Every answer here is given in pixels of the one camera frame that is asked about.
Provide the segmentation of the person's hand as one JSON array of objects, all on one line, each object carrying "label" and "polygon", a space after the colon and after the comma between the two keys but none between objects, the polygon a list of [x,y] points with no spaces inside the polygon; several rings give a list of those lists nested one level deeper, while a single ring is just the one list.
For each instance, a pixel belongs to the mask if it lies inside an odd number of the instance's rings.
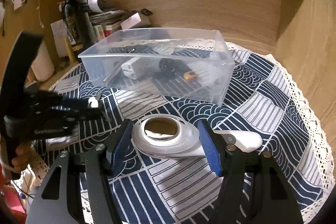
[{"label": "person's hand", "polygon": [[15,150],[16,157],[11,161],[15,173],[21,173],[34,158],[31,151],[32,141],[23,142]]}]

